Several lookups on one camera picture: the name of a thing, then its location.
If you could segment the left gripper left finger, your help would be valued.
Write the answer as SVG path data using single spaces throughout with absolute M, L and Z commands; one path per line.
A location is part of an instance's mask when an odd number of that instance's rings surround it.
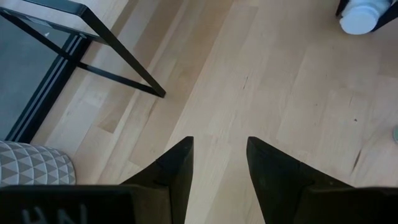
M 125 180 L 134 224 L 184 224 L 193 179 L 194 138 L 187 136 Z

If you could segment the black aluminium table frame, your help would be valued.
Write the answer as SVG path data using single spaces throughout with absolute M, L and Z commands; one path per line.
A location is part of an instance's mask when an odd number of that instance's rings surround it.
M 30 143 L 75 68 L 71 61 L 55 57 L 3 140 Z

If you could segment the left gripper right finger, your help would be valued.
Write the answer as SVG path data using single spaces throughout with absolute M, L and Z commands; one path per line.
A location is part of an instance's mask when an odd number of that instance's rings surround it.
M 266 224 L 293 224 L 306 187 L 351 187 L 254 136 L 248 137 L 246 157 Z

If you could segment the grey triangle-patterned plant pot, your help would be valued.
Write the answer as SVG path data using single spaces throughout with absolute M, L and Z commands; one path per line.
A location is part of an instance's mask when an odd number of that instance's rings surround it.
M 75 184 L 72 160 L 64 152 L 51 147 L 0 141 L 0 187 Z

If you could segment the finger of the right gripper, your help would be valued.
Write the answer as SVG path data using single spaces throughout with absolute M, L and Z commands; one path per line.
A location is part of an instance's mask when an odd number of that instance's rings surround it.
M 372 32 L 377 31 L 382 26 L 388 24 L 389 22 L 393 21 L 394 19 L 398 18 L 398 1 L 395 1 L 388 10 L 378 19 L 375 28 Z
M 349 3 L 349 0 L 339 0 L 338 7 L 335 12 L 335 16 L 341 16 L 341 13 Z

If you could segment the white medicine bottle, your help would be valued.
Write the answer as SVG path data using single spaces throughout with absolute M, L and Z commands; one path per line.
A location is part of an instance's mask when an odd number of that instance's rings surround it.
M 378 19 L 395 0 L 349 0 L 341 13 L 340 26 L 350 35 L 363 35 L 371 32 Z

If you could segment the wooden shelf black metal legs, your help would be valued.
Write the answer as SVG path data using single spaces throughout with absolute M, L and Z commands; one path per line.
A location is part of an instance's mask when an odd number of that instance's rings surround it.
M 113 34 L 110 28 L 127 9 L 128 0 L 0 0 L 0 16 L 68 60 L 118 83 L 163 98 L 166 91 Z M 26 21 L 36 22 L 112 48 L 147 83 L 146 85 L 83 63 L 77 56 L 53 43 Z

